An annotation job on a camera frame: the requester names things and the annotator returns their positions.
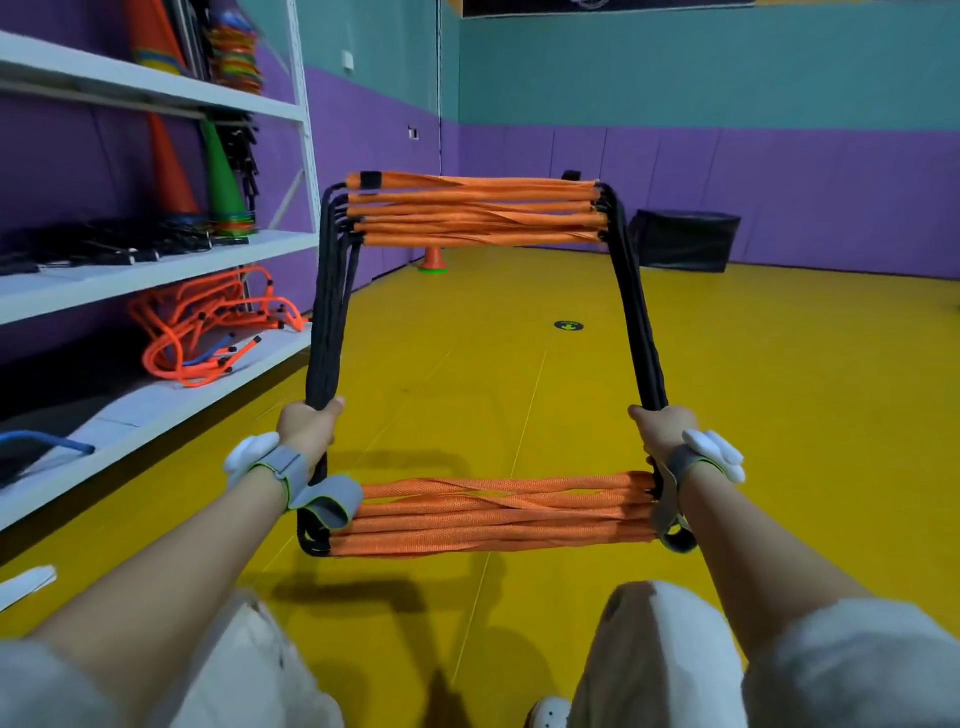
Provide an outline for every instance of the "green cone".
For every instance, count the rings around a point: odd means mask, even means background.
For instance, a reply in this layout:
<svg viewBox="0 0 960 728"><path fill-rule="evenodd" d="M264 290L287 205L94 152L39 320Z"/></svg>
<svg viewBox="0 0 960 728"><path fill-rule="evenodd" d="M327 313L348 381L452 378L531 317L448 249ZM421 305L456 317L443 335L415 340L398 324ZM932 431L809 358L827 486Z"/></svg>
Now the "green cone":
<svg viewBox="0 0 960 728"><path fill-rule="evenodd" d="M210 190L210 213L214 220L248 213L217 129L208 119L200 122L206 148L206 177Z"/></svg>

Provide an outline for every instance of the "teal wall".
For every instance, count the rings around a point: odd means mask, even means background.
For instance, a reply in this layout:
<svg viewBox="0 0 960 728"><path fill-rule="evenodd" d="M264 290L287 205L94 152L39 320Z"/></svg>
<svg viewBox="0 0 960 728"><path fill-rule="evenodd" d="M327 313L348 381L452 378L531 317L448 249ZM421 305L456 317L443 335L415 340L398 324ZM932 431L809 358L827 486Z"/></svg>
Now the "teal wall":
<svg viewBox="0 0 960 728"><path fill-rule="evenodd" d="M460 120L460 30L463 20L440 1L440 116Z"/></svg>
<svg viewBox="0 0 960 728"><path fill-rule="evenodd" d="M960 2L464 20L467 124L960 129Z"/></svg>
<svg viewBox="0 0 960 728"><path fill-rule="evenodd" d="M277 54L289 57L282 3L240 0L240 7ZM437 0L300 0L298 9L307 66L437 113ZM351 74L343 69L345 50L353 54Z"/></svg>

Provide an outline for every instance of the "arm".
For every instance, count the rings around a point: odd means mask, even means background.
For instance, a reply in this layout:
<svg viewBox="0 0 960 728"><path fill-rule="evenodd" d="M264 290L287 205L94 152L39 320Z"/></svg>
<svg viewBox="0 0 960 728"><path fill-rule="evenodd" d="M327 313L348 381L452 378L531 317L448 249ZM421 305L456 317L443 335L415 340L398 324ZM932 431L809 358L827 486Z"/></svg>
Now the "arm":
<svg viewBox="0 0 960 728"><path fill-rule="evenodd" d="M683 407L629 410L647 452L663 467L685 429L699 429ZM708 463L688 471L681 509L707 560L724 612L747 658L787 626L840 599L872 596L784 530Z"/></svg>
<svg viewBox="0 0 960 728"><path fill-rule="evenodd" d="M343 408L339 398L322 412L288 405L277 426L281 443L315 467ZM255 468L69 602L32 638L83 670L130 722L139 721L187 664L285 510L283 485Z"/></svg>

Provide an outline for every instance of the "hand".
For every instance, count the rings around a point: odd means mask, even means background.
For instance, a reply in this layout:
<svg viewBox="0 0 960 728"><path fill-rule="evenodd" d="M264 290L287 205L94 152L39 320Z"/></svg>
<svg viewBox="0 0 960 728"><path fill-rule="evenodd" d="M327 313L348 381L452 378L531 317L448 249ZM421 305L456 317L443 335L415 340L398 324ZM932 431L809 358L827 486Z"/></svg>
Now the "hand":
<svg viewBox="0 0 960 728"><path fill-rule="evenodd" d="M651 412L631 404L627 408L630 419L643 438L643 448L653 455L661 466L666 465L674 448L684 443L685 429L699 429L697 416L686 407L666 407L660 412Z"/></svg>
<svg viewBox="0 0 960 728"><path fill-rule="evenodd" d="M283 408L276 431L280 444L299 452L316 468L326 449L333 445L333 428L344 412L346 401L337 397L319 412L306 402L293 402Z"/></svg>

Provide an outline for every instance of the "white shelf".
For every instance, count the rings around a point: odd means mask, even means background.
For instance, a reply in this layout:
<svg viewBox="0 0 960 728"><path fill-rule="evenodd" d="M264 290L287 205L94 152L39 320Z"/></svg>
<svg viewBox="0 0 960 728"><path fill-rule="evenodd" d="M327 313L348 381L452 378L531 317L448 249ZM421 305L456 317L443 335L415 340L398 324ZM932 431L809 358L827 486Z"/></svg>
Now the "white shelf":
<svg viewBox="0 0 960 728"><path fill-rule="evenodd" d="M95 446L96 452L81 455L53 448L18 481L0 489L0 530L310 346L309 325L303 333L284 329L261 336L263 341L237 362L232 374L211 384L185 389L176 382L157 381L110 404L71 435Z"/></svg>
<svg viewBox="0 0 960 728"><path fill-rule="evenodd" d="M0 276L0 325L307 250L317 244L312 232L263 231L253 235L247 245L170 255L156 263L85 265Z"/></svg>
<svg viewBox="0 0 960 728"><path fill-rule="evenodd" d="M93 103L115 100L184 110L214 107L307 121L304 109L295 104L13 33L0 32L0 81L0 89L81 93Z"/></svg>

